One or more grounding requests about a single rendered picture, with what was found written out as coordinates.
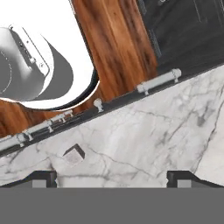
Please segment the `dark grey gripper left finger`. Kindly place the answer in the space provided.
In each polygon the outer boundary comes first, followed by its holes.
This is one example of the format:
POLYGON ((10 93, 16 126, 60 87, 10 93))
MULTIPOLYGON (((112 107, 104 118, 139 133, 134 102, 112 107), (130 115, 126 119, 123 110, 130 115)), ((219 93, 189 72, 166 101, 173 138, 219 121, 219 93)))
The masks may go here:
POLYGON ((56 188, 56 178, 56 171, 34 171, 23 179, 1 185, 1 188, 56 188))

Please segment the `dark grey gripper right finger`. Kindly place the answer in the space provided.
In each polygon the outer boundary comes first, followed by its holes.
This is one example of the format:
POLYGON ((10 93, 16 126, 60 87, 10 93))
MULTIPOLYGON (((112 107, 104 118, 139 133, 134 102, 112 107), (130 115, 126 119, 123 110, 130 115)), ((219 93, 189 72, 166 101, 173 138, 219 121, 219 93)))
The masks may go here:
POLYGON ((169 188, 224 188, 224 185, 200 179, 190 171, 168 171, 166 178, 166 186, 169 188))

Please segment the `white sugar cube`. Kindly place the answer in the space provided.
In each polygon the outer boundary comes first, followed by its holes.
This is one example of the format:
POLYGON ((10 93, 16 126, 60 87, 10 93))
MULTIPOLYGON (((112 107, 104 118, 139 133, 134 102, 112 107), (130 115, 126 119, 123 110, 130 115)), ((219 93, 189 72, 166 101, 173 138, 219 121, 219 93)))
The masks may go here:
POLYGON ((69 165, 77 165, 85 159, 85 151, 76 143, 63 154, 63 158, 69 165))

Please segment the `silver round knob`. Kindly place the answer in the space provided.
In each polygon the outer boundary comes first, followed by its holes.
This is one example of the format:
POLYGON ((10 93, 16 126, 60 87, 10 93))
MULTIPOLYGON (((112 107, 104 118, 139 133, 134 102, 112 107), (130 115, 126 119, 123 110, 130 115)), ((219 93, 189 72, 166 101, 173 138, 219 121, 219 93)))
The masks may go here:
POLYGON ((99 113, 104 111, 103 106, 102 106, 102 100, 100 98, 97 98, 94 100, 94 106, 98 108, 99 113))

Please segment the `dark appliance front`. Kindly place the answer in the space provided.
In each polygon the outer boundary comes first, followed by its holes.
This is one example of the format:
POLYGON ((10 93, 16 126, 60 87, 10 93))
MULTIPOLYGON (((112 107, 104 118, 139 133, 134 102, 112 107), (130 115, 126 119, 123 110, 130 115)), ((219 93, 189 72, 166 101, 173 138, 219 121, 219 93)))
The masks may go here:
POLYGON ((224 0, 136 0, 157 70, 185 76, 224 64, 224 0))

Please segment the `white and black round object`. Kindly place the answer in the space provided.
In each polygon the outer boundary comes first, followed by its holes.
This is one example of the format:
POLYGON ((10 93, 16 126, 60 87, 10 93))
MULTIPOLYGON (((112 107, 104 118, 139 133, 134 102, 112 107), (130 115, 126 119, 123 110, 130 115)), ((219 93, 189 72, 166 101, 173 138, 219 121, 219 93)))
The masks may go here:
POLYGON ((72 0, 0 0, 0 100, 61 111, 99 83, 72 0))

